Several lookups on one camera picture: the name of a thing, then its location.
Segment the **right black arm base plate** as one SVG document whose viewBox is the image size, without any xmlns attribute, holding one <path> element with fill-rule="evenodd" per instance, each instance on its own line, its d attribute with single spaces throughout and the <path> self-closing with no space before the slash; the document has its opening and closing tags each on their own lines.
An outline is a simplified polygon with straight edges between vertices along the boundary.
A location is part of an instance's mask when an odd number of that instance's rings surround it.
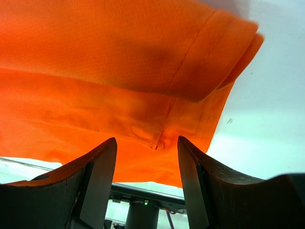
<svg viewBox="0 0 305 229">
<path fill-rule="evenodd" d="M 171 214 L 187 214 L 183 197 L 118 183 L 112 184 L 109 199 L 116 203 L 123 201 L 128 203 L 136 202 L 145 205 L 154 205 L 155 207 L 164 209 Z"/>
</svg>

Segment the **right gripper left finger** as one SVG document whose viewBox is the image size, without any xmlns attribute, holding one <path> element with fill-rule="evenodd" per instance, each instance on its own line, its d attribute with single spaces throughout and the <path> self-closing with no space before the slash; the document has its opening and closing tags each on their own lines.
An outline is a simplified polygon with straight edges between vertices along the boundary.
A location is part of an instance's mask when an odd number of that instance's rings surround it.
<svg viewBox="0 0 305 229">
<path fill-rule="evenodd" d="M 114 137 L 36 178 L 0 186 L 2 229 L 102 229 L 117 156 Z"/>
</svg>

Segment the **orange t-shirt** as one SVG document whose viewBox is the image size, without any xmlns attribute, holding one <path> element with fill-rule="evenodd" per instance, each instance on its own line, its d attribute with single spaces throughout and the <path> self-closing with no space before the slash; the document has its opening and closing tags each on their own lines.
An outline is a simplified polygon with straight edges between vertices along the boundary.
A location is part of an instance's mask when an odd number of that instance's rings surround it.
<svg viewBox="0 0 305 229">
<path fill-rule="evenodd" d="M 114 182 L 181 187 L 178 136 L 209 148 L 263 41 L 195 0 L 3 0 L 0 154 L 66 164 L 115 137 Z"/>
</svg>

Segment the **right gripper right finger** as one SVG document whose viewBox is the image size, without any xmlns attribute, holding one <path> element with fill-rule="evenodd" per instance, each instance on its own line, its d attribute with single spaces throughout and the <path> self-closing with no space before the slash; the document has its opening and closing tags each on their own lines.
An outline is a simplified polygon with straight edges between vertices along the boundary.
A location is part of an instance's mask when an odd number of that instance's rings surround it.
<svg viewBox="0 0 305 229">
<path fill-rule="evenodd" d="M 263 180 L 222 164 L 183 136 L 177 149 L 190 228 L 304 228 L 303 173 Z"/>
</svg>

